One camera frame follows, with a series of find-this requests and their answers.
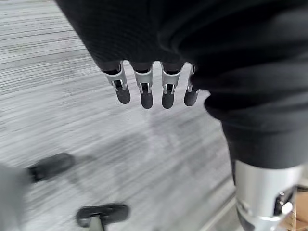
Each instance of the metal finger segment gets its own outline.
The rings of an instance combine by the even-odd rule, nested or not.
[[[200,91],[200,89],[195,89],[193,87],[192,82],[191,82],[191,76],[194,74],[194,70],[195,70],[195,66],[192,65],[191,71],[189,73],[187,89],[186,89],[185,97],[184,97],[184,103],[188,107],[193,106],[196,103],[197,97],[198,97],[198,93]]]
[[[174,93],[178,85],[180,71],[184,63],[178,62],[176,64],[161,63],[162,64],[162,87],[163,97],[162,105],[164,108],[169,109],[174,102]]]
[[[112,63],[114,70],[110,68],[108,70],[102,70],[106,75],[108,82],[114,87],[117,98],[123,104],[127,104],[130,101],[130,92],[127,85],[126,75],[123,68],[123,62]]]
[[[141,104],[145,109],[153,105],[153,63],[130,63],[134,69],[137,87],[140,91]]]

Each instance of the robotic hand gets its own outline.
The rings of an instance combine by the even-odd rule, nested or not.
[[[134,69],[137,87],[140,91],[141,104],[145,109],[150,109],[153,105],[152,82],[153,82],[153,62],[140,63],[130,62]],[[183,61],[174,63],[161,62],[162,65],[162,105],[169,109],[173,105],[175,89],[178,85],[180,71],[184,66]],[[190,76],[193,74],[194,67],[191,67]],[[102,62],[101,70],[114,87],[119,101],[127,104],[130,101],[130,93],[127,85],[123,61]],[[187,106],[192,106],[197,100],[199,89],[194,89],[190,80],[184,97]]]
[[[183,62],[193,64],[185,103],[208,90],[207,111],[229,146],[239,220],[274,230],[292,210],[308,160],[306,0],[56,0],[122,103],[130,61],[150,108],[152,63],[162,62],[165,108]]]

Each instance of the striped carpet floor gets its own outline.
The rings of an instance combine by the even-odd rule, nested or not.
[[[131,102],[122,105],[54,2],[0,1],[0,162],[26,167],[59,152],[78,164],[31,186],[25,231],[76,231],[81,206],[125,202],[128,221],[110,231],[198,231],[233,194],[219,122],[183,103],[188,64],[172,109],[141,107],[124,62]]]

